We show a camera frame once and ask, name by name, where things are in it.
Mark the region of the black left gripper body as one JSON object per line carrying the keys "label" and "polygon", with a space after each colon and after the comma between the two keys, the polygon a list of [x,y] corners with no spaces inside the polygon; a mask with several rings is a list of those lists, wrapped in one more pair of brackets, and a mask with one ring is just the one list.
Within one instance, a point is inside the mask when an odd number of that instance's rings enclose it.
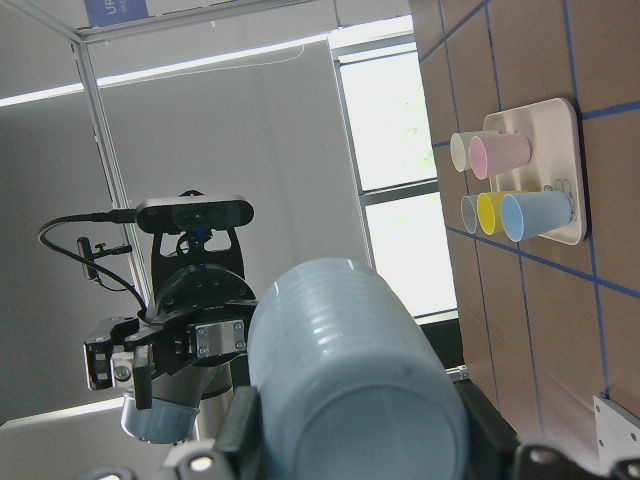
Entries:
{"label": "black left gripper body", "polygon": [[257,299],[245,280],[241,246],[233,228],[224,231],[230,246],[206,248],[214,234],[184,232],[175,251],[162,253],[164,235],[153,236],[151,273],[154,300],[144,314],[101,321],[83,344],[87,383],[92,390],[115,386],[110,360],[120,351],[150,347],[150,377],[189,367],[213,367],[242,353],[243,346],[203,351],[197,331],[207,324],[238,322],[244,343]]}

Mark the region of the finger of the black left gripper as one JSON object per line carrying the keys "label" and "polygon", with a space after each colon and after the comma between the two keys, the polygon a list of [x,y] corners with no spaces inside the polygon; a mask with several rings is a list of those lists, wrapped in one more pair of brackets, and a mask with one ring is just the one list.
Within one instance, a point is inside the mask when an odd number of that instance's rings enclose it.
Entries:
{"label": "finger of the black left gripper", "polygon": [[152,350],[149,345],[138,346],[133,359],[133,388],[137,410],[152,407]]}

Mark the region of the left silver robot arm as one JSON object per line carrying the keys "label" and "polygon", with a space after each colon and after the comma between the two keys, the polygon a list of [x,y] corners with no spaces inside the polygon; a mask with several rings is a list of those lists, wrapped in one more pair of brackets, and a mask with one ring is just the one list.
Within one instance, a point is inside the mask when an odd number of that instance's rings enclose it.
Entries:
{"label": "left silver robot arm", "polygon": [[231,363],[246,352],[258,301],[236,231],[225,232],[225,249],[208,249],[213,234],[196,229],[168,255],[155,235],[153,303],[145,313],[101,321],[84,341],[89,388],[123,390],[121,426],[140,441],[186,439],[201,402],[233,387]]}

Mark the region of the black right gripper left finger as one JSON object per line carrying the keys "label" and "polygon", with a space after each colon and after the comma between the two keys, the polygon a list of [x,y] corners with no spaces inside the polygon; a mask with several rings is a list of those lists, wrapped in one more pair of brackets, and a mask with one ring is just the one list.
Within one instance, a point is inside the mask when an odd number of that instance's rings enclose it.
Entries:
{"label": "black right gripper left finger", "polygon": [[243,386],[234,392],[215,448],[232,468],[259,467],[260,398],[256,387]]}

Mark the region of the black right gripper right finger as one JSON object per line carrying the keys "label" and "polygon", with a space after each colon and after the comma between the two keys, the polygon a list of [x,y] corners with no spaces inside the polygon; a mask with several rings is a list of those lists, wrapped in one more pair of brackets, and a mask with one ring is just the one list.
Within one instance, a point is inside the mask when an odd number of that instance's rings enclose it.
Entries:
{"label": "black right gripper right finger", "polygon": [[512,465],[520,445],[517,434],[472,382],[455,382],[469,423],[470,465]]}

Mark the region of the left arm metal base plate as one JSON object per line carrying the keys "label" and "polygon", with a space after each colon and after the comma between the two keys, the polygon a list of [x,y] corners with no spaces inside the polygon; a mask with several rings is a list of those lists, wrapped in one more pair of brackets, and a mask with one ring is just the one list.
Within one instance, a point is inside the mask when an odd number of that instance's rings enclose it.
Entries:
{"label": "left arm metal base plate", "polygon": [[594,395],[599,472],[621,460],[639,458],[639,418],[603,395]]}

